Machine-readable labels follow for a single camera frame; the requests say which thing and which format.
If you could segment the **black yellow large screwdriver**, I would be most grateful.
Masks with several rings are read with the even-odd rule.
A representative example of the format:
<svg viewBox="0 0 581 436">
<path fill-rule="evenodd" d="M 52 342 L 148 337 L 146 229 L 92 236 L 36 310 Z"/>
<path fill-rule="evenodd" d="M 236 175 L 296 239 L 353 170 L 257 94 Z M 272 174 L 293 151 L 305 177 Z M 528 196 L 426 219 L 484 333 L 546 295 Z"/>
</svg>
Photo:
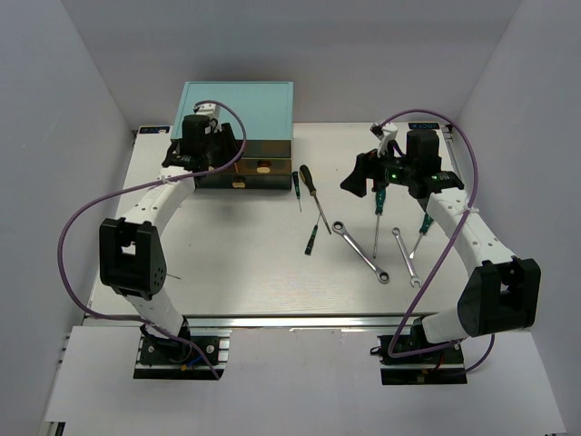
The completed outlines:
<svg viewBox="0 0 581 436">
<path fill-rule="evenodd" d="M 317 195 L 317 188 L 315 187 L 315 184 L 313 182 L 313 177 L 312 177 L 310 168 L 306 164 L 302 164 L 300 166 L 300 169 L 299 169 L 299 174 L 300 174 L 301 180 L 304 182 L 304 184 L 308 188 L 310 196 L 314 199 L 314 202 L 317 205 L 317 208 L 320 212 L 320 216 L 324 222 L 324 225 L 325 225 L 328 233 L 332 234 L 332 230 L 330 229 L 329 222 L 328 222 L 327 217 L 326 217 L 325 213 L 323 212 L 323 208 L 320 204 L 320 201 L 319 201 L 319 198 Z"/>
</svg>

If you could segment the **small black green precision screwdriver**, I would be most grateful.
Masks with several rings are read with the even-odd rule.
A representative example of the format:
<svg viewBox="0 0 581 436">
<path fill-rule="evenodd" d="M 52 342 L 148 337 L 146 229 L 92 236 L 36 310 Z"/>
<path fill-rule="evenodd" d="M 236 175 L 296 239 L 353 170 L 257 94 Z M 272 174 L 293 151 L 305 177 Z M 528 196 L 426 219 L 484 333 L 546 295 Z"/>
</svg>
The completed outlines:
<svg viewBox="0 0 581 436">
<path fill-rule="evenodd" d="M 312 249 L 314 247 L 314 243 L 315 243 L 315 240 L 316 240 L 316 236 L 317 236 L 317 233 L 318 233 L 318 230 L 319 230 L 319 226 L 317 224 L 315 224 L 313 226 L 313 228 L 312 228 L 312 231 L 310 233 L 310 238 L 309 238 L 309 240 L 307 242 L 307 245 L 305 247 L 305 250 L 304 250 L 304 254 L 305 255 L 311 255 Z"/>
</svg>

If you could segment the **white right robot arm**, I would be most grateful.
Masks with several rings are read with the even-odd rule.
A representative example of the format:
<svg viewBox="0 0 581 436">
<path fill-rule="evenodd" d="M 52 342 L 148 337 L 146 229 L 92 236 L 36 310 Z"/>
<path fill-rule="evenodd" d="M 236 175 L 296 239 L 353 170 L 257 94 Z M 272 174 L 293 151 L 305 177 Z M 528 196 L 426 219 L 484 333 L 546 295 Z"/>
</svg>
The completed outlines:
<svg viewBox="0 0 581 436">
<path fill-rule="evenodd" d="M 341 189 L 364 197 L 367 182 L 377 189 L 405 186 L 409 195 L 452 242 L 468 275 L 456 306 L 424 318 L 422 332 L 409 340 L 411 354 L 431 362 L 443 343 L 492 333 L 526 329 L 537 314 L 541 270 L 533 259 L 520 259 L 489 229 L 479 213 L 469 208 L 461 179 L 442 168 L 439 136 L 414 129 L 399 149 L 393 124 L 374 125 L 379 138 L 375 151 L 359 154 Z"/>
</svg>

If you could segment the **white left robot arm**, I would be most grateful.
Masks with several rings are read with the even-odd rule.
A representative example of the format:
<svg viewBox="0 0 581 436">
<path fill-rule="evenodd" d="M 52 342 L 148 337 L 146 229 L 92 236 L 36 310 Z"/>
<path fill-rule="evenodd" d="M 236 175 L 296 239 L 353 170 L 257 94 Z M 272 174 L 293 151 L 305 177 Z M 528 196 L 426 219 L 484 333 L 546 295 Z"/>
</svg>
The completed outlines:
<svg viewBox="0 0 581 436">
<path fill-rule="evenodd" d="M 164 289 L 168 274 L 161 235 L 182 202 L 195 190 L 195 180 L 229 167 L 240 152 L 229 123 L 210 115 L 191 114 L 182 120 L 182 136 L 173 140 L 162 162 L 156 185 L 117 219 L 99 228 L 100 279 L 121 295 L 149 322 L 146 330 L 167 332 L 161 352 L 171 362 L 183 362 L 192 340 L 180 331 L 184 317 Z"/>
</svg>

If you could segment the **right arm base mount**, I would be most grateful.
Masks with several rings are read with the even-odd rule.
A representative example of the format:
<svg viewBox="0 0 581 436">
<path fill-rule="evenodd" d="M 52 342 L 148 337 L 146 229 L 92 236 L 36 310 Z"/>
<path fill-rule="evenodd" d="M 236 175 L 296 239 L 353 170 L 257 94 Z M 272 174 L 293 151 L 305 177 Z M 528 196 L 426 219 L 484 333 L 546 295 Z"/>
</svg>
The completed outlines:
<svg viewBox="0 0 581 436">
<path fill-rule="evenodd" d="M 459 345 L 445 350 L 392 358 L 388 355 L 391 335 L 378 337 L 369 354 L 379 358 L 381 383 L 386 386 L 467 384 L 464 355 Z"/>
</svg>

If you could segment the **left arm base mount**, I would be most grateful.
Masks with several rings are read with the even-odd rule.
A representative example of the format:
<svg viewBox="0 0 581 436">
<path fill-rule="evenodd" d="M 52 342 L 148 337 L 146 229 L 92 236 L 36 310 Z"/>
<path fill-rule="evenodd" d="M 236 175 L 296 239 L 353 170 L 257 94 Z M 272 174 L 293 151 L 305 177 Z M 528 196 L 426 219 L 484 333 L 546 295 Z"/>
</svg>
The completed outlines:
<svg viewBox="0 0 581 436">
<path fill-rule="evenodd" d="M 214 375 L 202 354 L 188 344 L 159 337 L 140 328 L 141 339 L 133 369 L 136 380 L 218 381 L 228 361 L 230 338 L 225 334 L 190 335 L 215 370 Z"/>
</svg>

